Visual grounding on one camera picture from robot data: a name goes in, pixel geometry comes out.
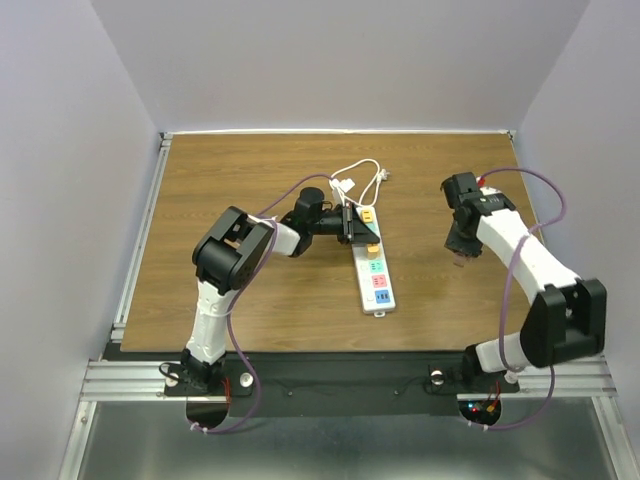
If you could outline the brown pink charger plug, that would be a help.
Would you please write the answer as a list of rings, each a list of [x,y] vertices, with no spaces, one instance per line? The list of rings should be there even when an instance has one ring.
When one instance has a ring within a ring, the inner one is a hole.
[[[468,258],[464,255],[455,254],[453,256],[453,263],[458,267],[464,267],[468,263]]]

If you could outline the white power strip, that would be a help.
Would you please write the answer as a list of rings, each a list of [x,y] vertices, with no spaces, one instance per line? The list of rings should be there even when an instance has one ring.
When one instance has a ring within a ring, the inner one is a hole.
[[[359,215],[362,209],[372,209],[375,212],[375,222],[367,225],[381,238],[381,242],[379,243],[381,248],[380,256],[377,259],[368,259],[366,252],[367,245],[352,244],[351,248],[356,268],[362,311],[366,315],[382,318],[396,309],[396,299],[379,228],[377,212],[374,207],[356,206],[355,209]]]

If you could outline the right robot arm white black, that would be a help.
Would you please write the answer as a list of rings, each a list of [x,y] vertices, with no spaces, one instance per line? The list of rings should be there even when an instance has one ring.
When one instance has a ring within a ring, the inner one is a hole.
[[[530,308],[521,329],[468,346],[460,366],[463,384],[482,390],[496,373],[544,368],[604,350],[607,291],[564,266],[527,228],[501,192],[480,189],[446,195],[453,222],[445,247],[463,258],[489,248],[508,268]]]

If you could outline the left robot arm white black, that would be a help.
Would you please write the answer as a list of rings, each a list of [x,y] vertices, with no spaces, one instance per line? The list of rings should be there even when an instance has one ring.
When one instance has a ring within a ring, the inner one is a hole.
[[[381,242],[351,202],[329,208],[323,191],[315,187],[303,188],[293,209],[279,221],[235,206],[222,213],[192,254],[198,299],[192,333],[180,358],[184,382],[202,394],[223,385],[226,335],[240,293],[271,254],[296,258],[317,235],[334,236],[343,245]]]

